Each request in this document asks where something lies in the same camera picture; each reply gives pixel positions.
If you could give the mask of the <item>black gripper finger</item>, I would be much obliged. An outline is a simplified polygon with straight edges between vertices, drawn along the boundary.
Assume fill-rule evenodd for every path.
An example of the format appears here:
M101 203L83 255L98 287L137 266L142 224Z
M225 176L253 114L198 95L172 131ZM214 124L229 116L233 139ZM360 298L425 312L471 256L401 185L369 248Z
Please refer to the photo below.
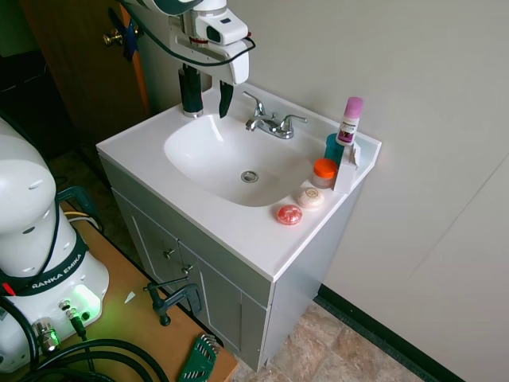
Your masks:
M234 86L224 82L220 81L220 104L219 104L219 116L220 118L224 118L229 110L229 107L231 105L231 101L233 98L234 93Z
M200 72L182 64L178 71L182 111L189 118L199 118L204 111Z

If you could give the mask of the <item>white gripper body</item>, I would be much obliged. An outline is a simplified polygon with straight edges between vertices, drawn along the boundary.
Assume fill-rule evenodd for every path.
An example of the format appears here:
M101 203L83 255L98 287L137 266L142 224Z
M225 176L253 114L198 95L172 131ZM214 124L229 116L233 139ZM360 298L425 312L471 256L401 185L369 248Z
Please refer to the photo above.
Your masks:
M205 72L228 84L242 84L249 76L250 61L249 53L244 53L231 62L219 65L220 62L229 60L247 49L247 44L237 41L230 45L218 45L209 41L207 44L191 42L190 37L185 35L179 26L169 27L169 48L177 55L184 64Z

